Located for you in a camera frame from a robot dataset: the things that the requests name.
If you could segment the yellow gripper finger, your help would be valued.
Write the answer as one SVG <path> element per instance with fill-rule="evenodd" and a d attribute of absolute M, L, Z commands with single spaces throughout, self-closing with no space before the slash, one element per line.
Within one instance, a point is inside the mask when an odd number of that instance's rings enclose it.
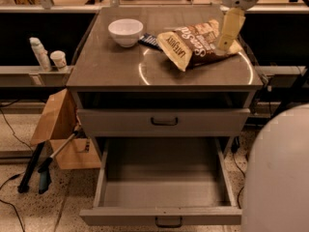
<path fill-rule="evenodd" d="M 244 10 L 231 8 L 223 16 L 220 31 L 215 43 L 215 53 L 225 55 L 239 35 L 239 31 L 245 21 Z"/>

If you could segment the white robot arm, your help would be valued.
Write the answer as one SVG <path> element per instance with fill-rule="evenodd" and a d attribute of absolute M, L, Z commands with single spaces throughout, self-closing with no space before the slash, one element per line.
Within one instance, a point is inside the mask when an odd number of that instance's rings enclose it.
<path fill-rule="evenodd" d="M 226 53 L 259 0 L 221 0 L 228 9 L 216 51 Z M 295 106 L 259 132 L 245 174 L 240 232 L 309 232 L 309 106 Z"/>

